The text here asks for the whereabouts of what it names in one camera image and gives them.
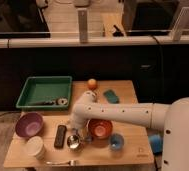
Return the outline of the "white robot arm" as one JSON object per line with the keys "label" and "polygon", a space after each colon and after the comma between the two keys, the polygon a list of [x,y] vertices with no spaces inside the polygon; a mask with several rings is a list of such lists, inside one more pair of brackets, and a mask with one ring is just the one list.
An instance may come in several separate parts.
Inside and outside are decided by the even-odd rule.
{"label": "white robot arm", "polygon": [[189,97],[172,104],[103,104],[92,91],[85,91],[74,103],[70,124],[82,129],[89,119],[131,123],[163,131],[161,171],[189,171]]}

